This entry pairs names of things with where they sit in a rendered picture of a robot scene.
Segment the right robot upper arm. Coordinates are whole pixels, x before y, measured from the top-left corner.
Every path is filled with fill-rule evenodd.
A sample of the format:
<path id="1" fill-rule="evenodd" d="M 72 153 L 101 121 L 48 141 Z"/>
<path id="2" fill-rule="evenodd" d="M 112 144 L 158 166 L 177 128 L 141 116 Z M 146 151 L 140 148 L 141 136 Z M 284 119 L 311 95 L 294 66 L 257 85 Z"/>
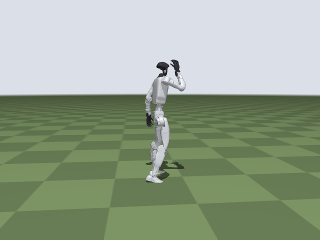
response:
<path id="1" fill-rule="evenodd" d="M 178 89 L 179 91 L 184 91 L 185 88 L 181 87 L 180 84 L 178 84 L 176 81 L 172 80 L 170 77 L 166 76 L 164 78 L 161 79 L 161 83 L 163 83 L 164 85 L 169 85 L 172 86 L 173 88 Z"/>

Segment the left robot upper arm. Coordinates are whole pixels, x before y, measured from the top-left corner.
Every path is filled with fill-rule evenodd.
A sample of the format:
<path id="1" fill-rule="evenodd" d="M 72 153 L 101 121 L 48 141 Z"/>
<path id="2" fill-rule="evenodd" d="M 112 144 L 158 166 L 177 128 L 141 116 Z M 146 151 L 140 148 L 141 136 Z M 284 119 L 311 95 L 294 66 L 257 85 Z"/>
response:
<path id="1" fill-rule="evenodd" d="M 153 82 L 154 83 L 154 82 Z M 152 86 L 150 88 L 150 90 L 148 91 L 145 99 L 148 101 L 148 102 L 151 102 L 152 101 L 152 95 L 153 95 L 153 83 L 152 83 Z"/>

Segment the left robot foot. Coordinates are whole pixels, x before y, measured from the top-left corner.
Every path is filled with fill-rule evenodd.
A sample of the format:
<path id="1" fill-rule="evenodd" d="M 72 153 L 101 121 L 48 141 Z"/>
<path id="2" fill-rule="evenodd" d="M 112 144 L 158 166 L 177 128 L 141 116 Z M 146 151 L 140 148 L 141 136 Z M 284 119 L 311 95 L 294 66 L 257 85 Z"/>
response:
<path id="1" fill-rule="evenodd" d="M 153 173 L 153 170 L 151 170 L 150 172 L 149 172 L 149 175 L 152 175 L 152 173 Z M 155 173 L 155 174 L 162 174 L 162 173 L 165 173 L 165 170 L 158 170 L 158 172 L 157 173 Z"/>

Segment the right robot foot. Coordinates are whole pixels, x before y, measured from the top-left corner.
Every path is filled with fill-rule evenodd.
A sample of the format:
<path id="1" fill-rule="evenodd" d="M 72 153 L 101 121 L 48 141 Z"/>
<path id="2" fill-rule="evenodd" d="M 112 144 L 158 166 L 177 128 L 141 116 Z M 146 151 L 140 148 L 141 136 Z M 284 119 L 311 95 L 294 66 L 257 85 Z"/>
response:
<path id="1" fill-rule="evenodd" d="M 147 181 L 150 181 L 150 182 L 154 182 L 154 183 L 162 183 L 162 182 L 163 182 L 163 181 L 160 180 L 157 176 L 156 176 L 155 178 L 153 178 L 152 175 L 148 175 L 148 176 L 146 177 L 146 180 L 147 180 Z"/>

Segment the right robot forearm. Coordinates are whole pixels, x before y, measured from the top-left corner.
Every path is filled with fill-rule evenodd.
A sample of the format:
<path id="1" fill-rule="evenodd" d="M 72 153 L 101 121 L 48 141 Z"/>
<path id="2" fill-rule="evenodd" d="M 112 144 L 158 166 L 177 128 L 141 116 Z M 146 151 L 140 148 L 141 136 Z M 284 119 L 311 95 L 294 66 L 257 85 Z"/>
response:
<path id="1" fill-rule="evenodd" d="M 177 72 L 177 79 L 178 79 L 178 82 L 179 82 L 179 85 L 181 85 L 182 88 L 185 88 L 186 87 L 186 83 L 183 79 L 183 76 L 181 75 L 181 73 L 178 71 Z"/>

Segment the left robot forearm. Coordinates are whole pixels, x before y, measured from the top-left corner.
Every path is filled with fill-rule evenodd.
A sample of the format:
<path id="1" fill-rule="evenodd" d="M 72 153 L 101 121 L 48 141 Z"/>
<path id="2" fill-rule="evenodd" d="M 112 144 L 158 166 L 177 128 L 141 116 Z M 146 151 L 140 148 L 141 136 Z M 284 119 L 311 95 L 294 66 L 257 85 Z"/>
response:
<path id="1" fill-rule="evenodd" d="M 148 116 L 150 116 L 152 113 L 151 113 L 151 102 L 148 102 L 146 99 L 145 99 L 145 111 L 146 113 L 148 113 Z"/>

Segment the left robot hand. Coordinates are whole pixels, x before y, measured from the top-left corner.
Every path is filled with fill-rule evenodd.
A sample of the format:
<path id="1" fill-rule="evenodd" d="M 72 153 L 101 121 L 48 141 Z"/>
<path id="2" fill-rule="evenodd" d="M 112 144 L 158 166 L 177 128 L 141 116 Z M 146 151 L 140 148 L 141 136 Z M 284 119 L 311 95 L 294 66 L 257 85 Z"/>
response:
<path id="1" fill-rule="evenodd" d="M 147 126 L 148 127 L 151 127 L 153 124 L 152 124 L 152 122 L 151 122 L 151 120 L 153 121 L 153 119 L 151 118 L 151 115 L 149 115 L 148 113 L 146 113 L 146 116 L 147 116 L 147 118 L 146 118 L 146 124 L 147 124 Z M 152 125 L 151 125 L 152 124 Z"/>

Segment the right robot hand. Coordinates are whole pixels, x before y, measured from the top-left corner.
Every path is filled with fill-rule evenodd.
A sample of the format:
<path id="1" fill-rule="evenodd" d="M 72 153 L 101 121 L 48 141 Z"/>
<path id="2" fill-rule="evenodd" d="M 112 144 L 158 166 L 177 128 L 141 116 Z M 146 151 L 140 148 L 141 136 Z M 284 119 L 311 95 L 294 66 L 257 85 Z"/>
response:
<path id="1" fill-rule="evenodd" d="M 180 70 L 179 70 L 179 68 L 180 68 L 180 66 L 179 66 L 179 62 L 177 61 L 177 60 L 171 60 L 171 62 L 173 62 L 173 64 L 174 65 L 172 65 L 171 63 L 170 63 L 170 65 L 172 65 L 173 67 L 174 67 L 174 69 L 175 69 L 175 76 L 178 76 L 178 73 L 177 72 L 180 72 Z"/>

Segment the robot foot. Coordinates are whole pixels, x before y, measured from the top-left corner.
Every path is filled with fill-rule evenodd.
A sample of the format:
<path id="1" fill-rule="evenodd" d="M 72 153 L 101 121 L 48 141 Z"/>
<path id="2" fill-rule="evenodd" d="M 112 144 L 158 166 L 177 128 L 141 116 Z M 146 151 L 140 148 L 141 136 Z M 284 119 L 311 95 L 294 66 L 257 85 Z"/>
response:
<path id="1" fill-rule="evenodd" d="M 148 176 L 146 177 L 146 180 L 147 180 L 147 181 L 150 181 L 150 182 L 154 182 L 154 183 L 162 183 L 162 182 L 163 182 L 163 181 L 160 180 L 157 176 L 156 176 L 155 178 L 153 178 L 152 175 L 148 175 Z"/>
<path id="2" fill-rule="evenodd" d="M 149 172 L 149 175 L 152 175 L 152 173 L 153 173 L 153 170 L 151 170 L 150 172 Z M 162 174 L 162 173 L 165 173 L 165 170 L 158 170 L 158 172 L 157 173 L 155 173 L 155 174 Z"/>

